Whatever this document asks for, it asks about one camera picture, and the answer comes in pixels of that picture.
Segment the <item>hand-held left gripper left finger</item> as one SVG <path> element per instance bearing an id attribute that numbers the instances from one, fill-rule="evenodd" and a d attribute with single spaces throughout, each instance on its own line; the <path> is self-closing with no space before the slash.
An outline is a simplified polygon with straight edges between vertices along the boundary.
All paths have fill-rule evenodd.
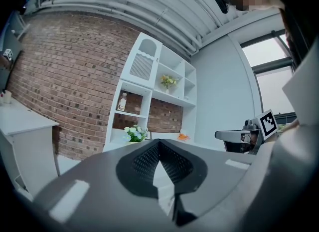
<path id="1" fill-rule="evenodd" d="M 170 140 L 93 155 L 45 186 L 35 204 L 70 232 L 172 232 L 153 185 Z"/>

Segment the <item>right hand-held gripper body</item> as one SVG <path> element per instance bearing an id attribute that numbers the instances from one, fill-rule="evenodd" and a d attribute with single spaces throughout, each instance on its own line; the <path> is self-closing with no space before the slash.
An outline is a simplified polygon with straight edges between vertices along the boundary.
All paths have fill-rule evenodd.
<path id="1" fill-rule="evenodd" d="M 245 144 L 245 153 L 257 154 L 260 147 L 277 136 L 278 125 L 272 110 L 267 110 L 252 120 L 246 120 L 243 127 L 244 131 L 248 131 L 243 135 L 243 143 Z"/>

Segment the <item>white side cabinet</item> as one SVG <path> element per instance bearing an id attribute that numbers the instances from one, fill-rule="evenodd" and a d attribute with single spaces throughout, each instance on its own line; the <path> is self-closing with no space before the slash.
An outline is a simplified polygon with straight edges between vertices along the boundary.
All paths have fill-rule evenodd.
<path id="1" fill-rule="evenodd" d="M 58 176 L 52 141 L 57 125 L 15 99 L 0 105 L 0 156 L 14 188 L 30 201 Z"/>

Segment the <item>white shelf unit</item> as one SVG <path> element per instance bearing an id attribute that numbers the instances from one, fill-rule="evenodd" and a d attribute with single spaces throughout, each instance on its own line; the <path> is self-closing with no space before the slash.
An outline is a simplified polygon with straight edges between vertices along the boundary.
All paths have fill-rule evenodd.
<path id="1" fill-rule="evenodd" d="M 178 78 L 177 85 L 169 90 L 169 94 L 160 83 L 162 75 Z M 122 92 L 142 98 L 138 114 L 126 109 L 124 112 L 117 110 Z M 194 140 L 196 98 L 196 69 L 161 42 L 141 32 L 129 53 L 114 94 L 105 142 L 115 129 L 113 124 L 117 115 L 134 118 L 145 129 L 152 99 L 182 107 L 181 131 Z"/>

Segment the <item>white flowers in cream pot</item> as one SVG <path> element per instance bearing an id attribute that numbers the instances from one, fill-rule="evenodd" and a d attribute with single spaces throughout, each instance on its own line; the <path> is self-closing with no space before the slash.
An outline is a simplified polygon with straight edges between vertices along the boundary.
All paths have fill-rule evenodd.
<path id="1" fill-rule="evenodd" d="M 148 137 L 148 129 L 142 129 L 139 125 L 134 125 L 132 127 L 125 127 L 124 132 L 126 135 L 124 139 L 130 143 L 138 143 L 145 140 Z"/>

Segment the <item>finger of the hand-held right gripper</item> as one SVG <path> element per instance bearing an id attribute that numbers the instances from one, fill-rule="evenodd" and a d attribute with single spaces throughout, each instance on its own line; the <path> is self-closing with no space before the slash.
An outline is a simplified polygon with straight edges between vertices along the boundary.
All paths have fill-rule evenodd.
<path id="1" fill-rule="evenodd" d="M 251 134 L 248 130 L 216 131 L 215 138 L 224 142 L 227 152 L 246 153 L 250 151 Z"/>

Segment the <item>clear bottle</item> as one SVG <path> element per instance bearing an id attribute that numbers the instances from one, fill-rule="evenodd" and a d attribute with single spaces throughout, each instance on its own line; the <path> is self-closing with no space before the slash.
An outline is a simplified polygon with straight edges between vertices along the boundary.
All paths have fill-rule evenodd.
<path id="1" fill-rule="evenodd" d="M 127 93 L 123 92 L 121 94 L 120 98 L 119 98 L 119 102 L 118 102 L 118 105 L 117 105 L 117 110 L 124 112 L 125 106 L 126 106 L 126 102 L 127 102 Z"/>

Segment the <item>yellow flowers in vase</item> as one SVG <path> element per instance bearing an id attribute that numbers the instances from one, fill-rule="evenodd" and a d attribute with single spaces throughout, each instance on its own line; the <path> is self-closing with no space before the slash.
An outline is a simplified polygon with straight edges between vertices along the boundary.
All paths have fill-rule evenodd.
<path id="1" fill-rule="evenodd" d="M 169 75 L 162 75 L 160 78 L 160 83 L 161 85 L 165 88 L 166 94 L 169 94 L 169 90 L 177 85 L 178 78 L 173 78 L 172 76 Z"/>

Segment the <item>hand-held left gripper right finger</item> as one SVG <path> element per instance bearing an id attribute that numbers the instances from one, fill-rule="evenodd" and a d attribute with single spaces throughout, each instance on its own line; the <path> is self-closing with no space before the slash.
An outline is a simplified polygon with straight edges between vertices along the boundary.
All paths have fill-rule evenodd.
<path id="1" fill-rule="evenodd" d="M 240 227 L 253 196 L 239 187 L 254 158 L 160 139 L 174 205 L 159 227 Z"/>

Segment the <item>window with dark frame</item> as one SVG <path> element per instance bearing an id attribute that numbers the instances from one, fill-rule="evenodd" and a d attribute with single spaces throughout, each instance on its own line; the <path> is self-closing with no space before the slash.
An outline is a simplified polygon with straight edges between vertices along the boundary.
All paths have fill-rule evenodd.
<path id="1" fill-rule="evenodd" d="M 263 111 L 273 111 L 280 129 L 291 124 L 296 114 L 283 86 L 292 78 L 295 65 L 284 32 L 273 31 L 241 47 L 257 81 Z"/>

